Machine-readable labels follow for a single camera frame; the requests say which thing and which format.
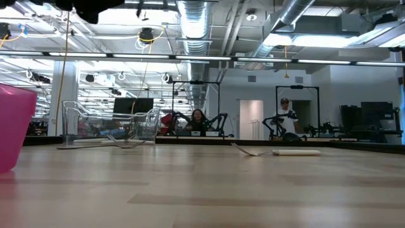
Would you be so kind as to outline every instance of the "woman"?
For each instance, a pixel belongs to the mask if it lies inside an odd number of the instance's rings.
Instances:
[[[189,131],[199,131],[202,136],[205,136],[206,131],[212,130],[210,128],[207,129],[207,126],[204,125],[207,120],[208,119],[204,116],[203,111],[196,109],[192,112],[191,124],[188,123],[185,126],[185,129]]]

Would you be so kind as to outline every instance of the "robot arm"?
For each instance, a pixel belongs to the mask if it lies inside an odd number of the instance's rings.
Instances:
[[[191,119],[189,117],[185,116],[183,113],[179,111],[174,111],[171,114],[171,122],[168,129],[169,134],[171,134],[174,131],[178,118],[183,118],[185,121],[187,121],[188,124],[192,125]]]

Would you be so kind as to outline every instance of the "person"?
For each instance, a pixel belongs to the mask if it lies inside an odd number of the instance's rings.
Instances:
[[[203,111],[201,111],[200,109],[196,109],[192,112],[192,115],[191,115],[192,124],[188,123],[185,126],[185,130],[199,131],[199,132],[201,132],[201,135],[203,136],[206,131],[212,130],[212,129],[207,129],[206,126],[204,125],[204,122],[207,120],[208,119],[205,117]]]
[[[274,114],[274,116],[276,114],[279,114],[279,115],[288,114],[291,111],[292,113],[289,117],[280,117],[283,119],[283,122],[280,122],[279,124],[283,128],[285,128],[286,133],[295,134],[297,132],[297,130],[299,130],[298,118],[297,118],[295,111],[289,109],[290,100],[288,100],[287,98],[282,98],[280,100],[280,104],[281,104],[281,109],[279,109],[277,111],[277,113]]]

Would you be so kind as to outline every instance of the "table surface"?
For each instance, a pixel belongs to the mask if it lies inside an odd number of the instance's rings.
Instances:
[[[305,148],[323,154],[248,157],[231,146],[164,144],[55,148],[24,147],[17,167],[0,174],[1,227],[405,227],[402,155]]]

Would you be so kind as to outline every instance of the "light fixture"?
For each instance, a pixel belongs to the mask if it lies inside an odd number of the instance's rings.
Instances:
[[[121,72],[120,74],[118,74],[118,79],[120,80],[125,80],[126,76],[124,72]]]
[[[342,48],[351,43],[350,38],[337,35],[299,35],[292,45],[301,47]]]
[[[365,62],[359,61],[357,66],[374,66],[374,67],[405,67],[405,63],[390,63],[390,62]]]
[[[65,53],[49,53],[50,56],[65,56]],[[107,57],[104,53],[66,53],[69,57]]]
[[[161,55],[161,54],[114,54],[115,58],[149,58],[149,59],[168,59],[168,55]]]
[[[287,35],[269,34],[263,44],[265,46],[289,46],[292,44],[292,39]]]
[[[238,58],[238,61],[265,62],[265,63],[290,63],[292,60],[277,58]]]
[[[34,51],[0,51],[0,54],[7,54],[7,55],[34,55],[34,56],[41,56],[43,55],[42,52],[34,52]]]
[[[405,45],[405,34],[402,34],[380,45],[380,48],[403,47],[404,45]]]
[[[220,60],[230,61],[230,57],[222,56],[176,56],[178,60]]]
[[[348,65],[348,64],[350,64],[350,61],[335,61],[335,60],[298,60],[298,63]]]

